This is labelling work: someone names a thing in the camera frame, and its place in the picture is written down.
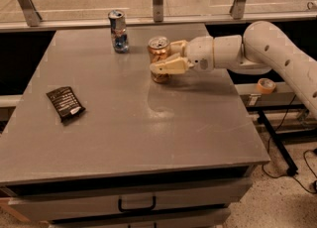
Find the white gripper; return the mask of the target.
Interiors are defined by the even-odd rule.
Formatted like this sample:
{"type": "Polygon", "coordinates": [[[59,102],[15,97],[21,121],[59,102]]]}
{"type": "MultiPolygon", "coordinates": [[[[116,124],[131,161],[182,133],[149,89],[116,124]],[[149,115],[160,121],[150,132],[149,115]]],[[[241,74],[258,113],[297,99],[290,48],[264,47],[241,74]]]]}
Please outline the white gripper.
{"type": "Polygon", "coordinates": [[[171,42],[170,53],[172,56],[150,65],[152,73],[184,74],[191,68],[199,72],[211,71],[214,68],[211,36],[197,37],[190,42],[187,40],[171,42]]]}

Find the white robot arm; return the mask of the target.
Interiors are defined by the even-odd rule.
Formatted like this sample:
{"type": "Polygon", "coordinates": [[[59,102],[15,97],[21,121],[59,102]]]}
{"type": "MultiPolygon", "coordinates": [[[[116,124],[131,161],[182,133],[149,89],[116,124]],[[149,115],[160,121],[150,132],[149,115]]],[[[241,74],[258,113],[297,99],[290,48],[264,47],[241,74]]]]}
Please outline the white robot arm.
{"type": "Polygon", "coordinates": [[[190,69],[208,72],[215,68],[260,74],[264,68],[272,69],[317,117],[317,60],[270,22],[254,22],[241,36],[203,36],[172,43],[165,37],[154,37],[149,46],[167,48],[166,58],[150,64],[153,74],[184,74],[190,69]]]}

